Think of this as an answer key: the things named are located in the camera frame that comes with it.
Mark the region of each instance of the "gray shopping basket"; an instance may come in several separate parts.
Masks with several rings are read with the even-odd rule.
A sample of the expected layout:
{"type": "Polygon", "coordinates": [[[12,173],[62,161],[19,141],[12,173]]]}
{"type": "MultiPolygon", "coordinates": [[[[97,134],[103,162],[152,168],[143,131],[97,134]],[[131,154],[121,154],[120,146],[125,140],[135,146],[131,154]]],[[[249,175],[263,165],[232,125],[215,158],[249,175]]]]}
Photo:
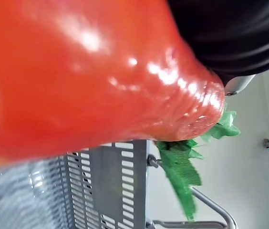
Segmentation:
{"type": "Polygon", "coordinates": [[[233,218],[196,189],[221,214],[220,222],[162,222],[146,218],[150,141],[109,143],[66,156],[0,169],[0,229],[236,229],[233,218]]]}

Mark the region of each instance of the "metal handle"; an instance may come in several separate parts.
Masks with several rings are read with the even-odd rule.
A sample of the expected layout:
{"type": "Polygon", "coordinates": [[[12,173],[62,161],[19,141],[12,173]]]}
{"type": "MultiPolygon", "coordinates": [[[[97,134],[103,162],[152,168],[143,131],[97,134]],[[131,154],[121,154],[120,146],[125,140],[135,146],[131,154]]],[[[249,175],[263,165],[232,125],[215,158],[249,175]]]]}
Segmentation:
{"type": "Polygon", "coordinates": [[[159,224],[164,228],[180,228],[180,229],[226,229],[227,227],[220,222],[200,221],[200,222],[163,222],[154,220],[154,224],[159,224]]]}
{"type": "Polygon", "coordinates": [[[191,187],[193,195],[198,198],[200,201],[208,205],[210,208],[212,208],[215,212],[220,214],[222,218],[227,223],[227,229],[238,229],[238,225],[234,218],[221,206],[219,206],[217,203],[212,201],[210,198],[206,197],[204,194],[202,194],[200,191],[198,191],[196,188],[191,187]]]}
{"type": "MultiPolygon", "coordinates": [[[[161,161],[155,160],[154,157],[150,157],[152,162],[156,162],[160,167],[162,167],[161,161]]],[[[238,229],[236,221],[233,217],[224,210],[217,203],[212,201],[210,198],[205,196],[203,193],[198,191],[196,188],[191,187],[193,195],[202,201],[204,204],[212,208],[215,212],[220,214],[222,218],[226,221],[227,225],[215,221],[198,221],[198,222],[163,222],[160,220],[154,220],[149,222],[146,227],[148,229],[155,229],[155,224],[159,224],[165,228],[180,228],[180,229],[238,229]]]]}

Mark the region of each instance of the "green netting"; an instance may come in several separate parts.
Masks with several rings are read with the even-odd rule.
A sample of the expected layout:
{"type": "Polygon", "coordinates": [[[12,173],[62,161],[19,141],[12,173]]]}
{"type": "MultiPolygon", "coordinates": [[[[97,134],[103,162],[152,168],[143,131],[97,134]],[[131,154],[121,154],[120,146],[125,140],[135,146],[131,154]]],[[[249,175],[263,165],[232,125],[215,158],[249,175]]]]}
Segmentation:
{"type": "MultiPolygon", "coordinates": [[[[202,139],[209,141],[211,137],[220,139],[223,136],[236,136],[240,131],[233,126],[234,111],[224,110],[220,121],[208,132],[202,135],[202,139]]],[[[160,152],[162,167],[179,199],[182,209],[188,221],[194,220],[196,206],[191,192],[191,186],[200,186],[201,179],[191,158],[204,159],[193,147],[197,142],[193,139],[178,142],[157,142],[160,152]]]]}

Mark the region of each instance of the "metal rod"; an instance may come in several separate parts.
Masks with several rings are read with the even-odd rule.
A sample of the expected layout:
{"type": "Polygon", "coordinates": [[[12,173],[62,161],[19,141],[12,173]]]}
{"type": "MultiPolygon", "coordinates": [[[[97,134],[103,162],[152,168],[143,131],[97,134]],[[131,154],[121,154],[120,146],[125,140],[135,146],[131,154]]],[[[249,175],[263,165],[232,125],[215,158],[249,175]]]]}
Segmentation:
{"type": "Polygon", "coordinates": [[[215,203],[214,201],[212,201],[211,199],[209,199],[207,196],[205,196],[204,194],[202,194],[196,188],[191,187],[191,189],[192,189],[193,195],[196,198],[198,198],[199,200],[201,200],[203,203],[205,203],[210,208],[212,208],[215,212],[217,212],[218,214],[220,214],[222,216],[222,218],[224,218],[224,220],[227,223],[227,229],[237,229],[238,228],[236,221],[233,219],[233,217],[226,210],[224,210],[217,203],[215,203]]]}
{"type": "Polygon", "coordinates": [[[154,220],[154,224],[161,225],[164,228],[180,228],[180,229],[226,229],[226,226],[220,222],[200,221],[200,222],[163,222],[154,220]]]}

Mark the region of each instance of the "pepper skin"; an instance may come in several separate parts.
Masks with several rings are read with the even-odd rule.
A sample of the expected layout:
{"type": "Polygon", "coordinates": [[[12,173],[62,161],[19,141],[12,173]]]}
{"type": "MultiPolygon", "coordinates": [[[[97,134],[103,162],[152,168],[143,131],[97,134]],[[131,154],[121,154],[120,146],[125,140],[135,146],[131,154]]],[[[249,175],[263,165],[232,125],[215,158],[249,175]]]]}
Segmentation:
{"type": "Polygon", "coordinates": [[[190,139],[224,106],[165,0],[0,0],[0,164],[190,139]]]}

